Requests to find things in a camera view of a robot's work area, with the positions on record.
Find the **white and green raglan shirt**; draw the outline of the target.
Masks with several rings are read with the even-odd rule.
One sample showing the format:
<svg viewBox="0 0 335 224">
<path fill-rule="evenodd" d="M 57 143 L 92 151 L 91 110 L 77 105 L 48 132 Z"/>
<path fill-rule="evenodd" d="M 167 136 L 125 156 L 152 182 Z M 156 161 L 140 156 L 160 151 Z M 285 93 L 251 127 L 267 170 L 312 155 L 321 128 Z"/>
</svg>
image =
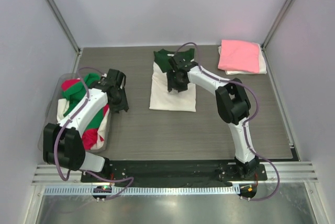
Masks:
<svg viewBox="0 0 335 224">
<path fill-rule="evenodd" d="M 161 49 L 153 55 L 149 109 L 196 112 L 196 86 L 177 82 L 176 74 L 169 63 L 174 52 Z"/>
</svg>

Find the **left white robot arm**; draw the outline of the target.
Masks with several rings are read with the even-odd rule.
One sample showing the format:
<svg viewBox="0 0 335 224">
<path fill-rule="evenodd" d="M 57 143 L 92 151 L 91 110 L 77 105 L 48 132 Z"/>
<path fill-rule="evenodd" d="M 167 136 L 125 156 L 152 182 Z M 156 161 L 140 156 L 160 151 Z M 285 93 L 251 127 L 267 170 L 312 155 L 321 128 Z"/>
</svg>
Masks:
<svg viewBox="0 0 335 224">
<path fill-rule="evenodd" d="M 91 172 L 101 182 L 111 177 L 109 159 L 88 151 L 88 133 L 98 128 L 109 113 L 129 109 L 126 75 L 115 69 L 106 74 L 90 73 L 66 81 L 62 96 L 68 104 L 57 123 L 48 123 L 43 130 L 43 160 L 54 164 L 62 178 L 67 171 Z"/>
</svg>

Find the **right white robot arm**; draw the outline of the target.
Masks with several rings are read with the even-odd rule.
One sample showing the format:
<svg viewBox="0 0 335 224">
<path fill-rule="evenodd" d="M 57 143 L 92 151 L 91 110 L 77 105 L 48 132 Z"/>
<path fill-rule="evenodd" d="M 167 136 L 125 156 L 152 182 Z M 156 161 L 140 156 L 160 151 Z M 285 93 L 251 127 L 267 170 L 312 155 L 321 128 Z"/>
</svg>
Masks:
<svg viewBox="0 0 335 224">
<path fill-rule="evenodd" d="M 242 180 L 249 179 L 259 166 L 259 158 L 250 136 L 248 119 L 251 103 L 245 86 L 239 79 L 230 80 L 215 75 L 179 53 L 172 55 L 168 62 L 171 66 L 166 74 L 169 92 L 184 92 L 189 84 L 195 84 L 215 96 L 218 114 L 228 124 L 233 138 L 237 176 Z"/>
</svg>

